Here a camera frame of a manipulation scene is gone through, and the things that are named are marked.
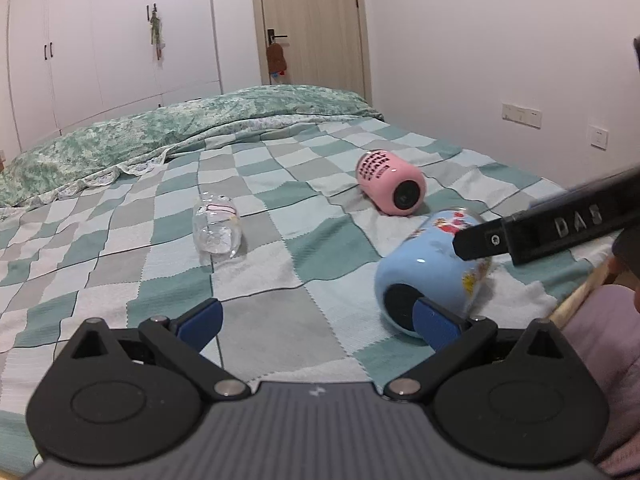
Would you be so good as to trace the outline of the person's right hand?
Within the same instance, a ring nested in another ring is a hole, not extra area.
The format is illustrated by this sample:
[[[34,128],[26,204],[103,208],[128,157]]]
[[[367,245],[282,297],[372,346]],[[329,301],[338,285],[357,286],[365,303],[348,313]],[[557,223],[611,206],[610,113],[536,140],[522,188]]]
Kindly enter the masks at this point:
[[[623,230],[612,246],[612,257],[608,260],[608,272],[620,275],[630,272],[639,279],[640,233],[639,228]]]

